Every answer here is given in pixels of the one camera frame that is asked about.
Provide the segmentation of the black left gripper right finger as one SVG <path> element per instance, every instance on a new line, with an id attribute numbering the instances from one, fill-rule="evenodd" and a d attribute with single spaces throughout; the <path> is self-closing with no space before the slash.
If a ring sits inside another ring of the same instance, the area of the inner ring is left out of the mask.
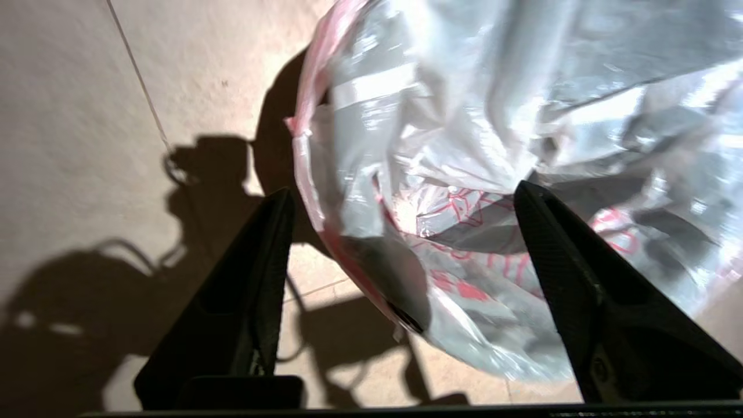
<path id="1" fill-rule="evenodd" d="M 741 363 L 557 196 L 522 181 L 513 204 L 586 402 L 740 399 Z"/>

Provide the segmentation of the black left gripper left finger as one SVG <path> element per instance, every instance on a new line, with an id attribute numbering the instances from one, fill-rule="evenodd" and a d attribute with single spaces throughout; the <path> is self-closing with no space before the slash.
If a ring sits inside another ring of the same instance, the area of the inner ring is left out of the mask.
<path id="1" fill-rule="evenodd" d="M 294 199 L 254 211 L 134 381 L 144 410 L 287 410 L 304 383 L 275 367 Z"/>

